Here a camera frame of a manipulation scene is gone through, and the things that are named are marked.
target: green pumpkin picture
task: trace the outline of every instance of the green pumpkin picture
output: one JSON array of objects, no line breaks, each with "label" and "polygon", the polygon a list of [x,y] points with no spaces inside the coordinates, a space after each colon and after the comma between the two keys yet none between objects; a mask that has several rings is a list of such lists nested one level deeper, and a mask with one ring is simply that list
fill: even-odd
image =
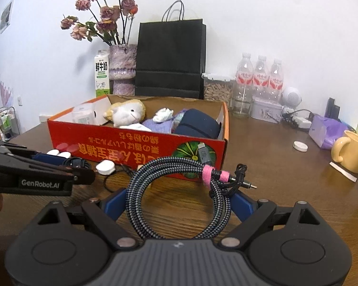
[{"label": "green pumpkin picture", "polygon": [[[197,161],[197,146],[200,144],[200,142],[197,141],[191,141],[186,142],[183,144],[180,144],[175,151],[172,153],[172,156],[174,157],[182,157],[182,158],[188,158]],[[213,150],[212,147],[208,146],[206,144],[206,147],[208,148],[209,154],[211,156],[212,160],[212,166],[215,166],[216,163],[216,152]],[[199,178],[199,175],[197,173],[184,173],[184,177],[188,179],[197,179]]]}]

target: tabletop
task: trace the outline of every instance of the tabletop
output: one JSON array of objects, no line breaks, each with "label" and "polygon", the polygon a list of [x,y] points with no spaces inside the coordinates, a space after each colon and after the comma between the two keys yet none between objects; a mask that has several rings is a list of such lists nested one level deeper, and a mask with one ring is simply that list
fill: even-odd
[{"label": "tabletop", "polygon": [[[306,143],[308,151],[295,150],[294,141]],[[12,142],[42,152],[52,149],[46,123]],[[345,178],[329,166],[330,161],[330,152],[320,150],[305,132],[252,118],[230,119],[230,142],[223,169],[234,172],[238,163],[248,165],[246,179],[258,189],[242,191],[251,198],[266,198],[281,206],[293,206],[298,200],[309,202],[348,244],[353,265],[344,286],[358,286],[358,181],[353,183]],[[65,198],[4,195],[0,213],[0,286],[11,285],[4,268],[5,250],[36,213],[56,198],[64,205],[75,205],[94,196],[108,196],[103,179],[98,174],[92,185],[74,186],[72,196]],[[108,187],[114,190],[126,187],[128,182],[129,178],[121,173],[107,180]],[[151,227],[167,238],[191,238],[213,215],[212,200],[202,184],[166,177],[148,188],[142,209]],[[118,223],[135,234],[125,213]],[[232,214],[220,236],[238,224]]]}]

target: mug handle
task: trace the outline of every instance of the mug handle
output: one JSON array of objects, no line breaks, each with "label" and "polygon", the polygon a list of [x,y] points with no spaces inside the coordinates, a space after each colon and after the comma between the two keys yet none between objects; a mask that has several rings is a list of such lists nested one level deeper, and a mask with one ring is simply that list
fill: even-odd
[{"label": "mug handle", "polygon": [[342,162],[343,157],[339,156],[339,153],[341,152],[341,149],[344,145],[351,142],[351,139],[347,136],[342,136],[341,138],[337,139],[335,143],[333,144],[333,147],[331,148],[331,158],[335,162]]}]

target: purple plastic bag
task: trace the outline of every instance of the purple plastic bag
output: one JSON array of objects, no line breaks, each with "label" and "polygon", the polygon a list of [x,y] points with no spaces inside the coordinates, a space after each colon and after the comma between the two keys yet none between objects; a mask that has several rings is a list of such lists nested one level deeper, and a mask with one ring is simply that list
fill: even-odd
[{"label": "purple plastic bag", "polygon": [[321,149],[331,149],[334,142],[343,136],[347,126],[335,119],[315,115],[309,135]]}]

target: bottle label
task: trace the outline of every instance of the bottle label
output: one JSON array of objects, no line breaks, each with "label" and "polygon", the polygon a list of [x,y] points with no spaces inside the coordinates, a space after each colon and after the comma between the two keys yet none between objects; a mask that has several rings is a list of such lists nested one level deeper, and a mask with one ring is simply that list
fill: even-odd
[{"label": "bottle label", "polygon": [[257,73],[257,74],[254,75],[253,83],[256,86],[267,87],[268,82],[269,82],[269,77],[267,75],[262,74],[262,73]]},{"label": "bottle label", "polygon": [[249,72],[239,72],[237,75],[237,81],[240,84],[250,85],[253,81],[253,74]]},{"label": "bottle label", "polygon": [[283,80],[278,77],[269,78],[269,87],[277,90],[281,90],[283,86]]}]

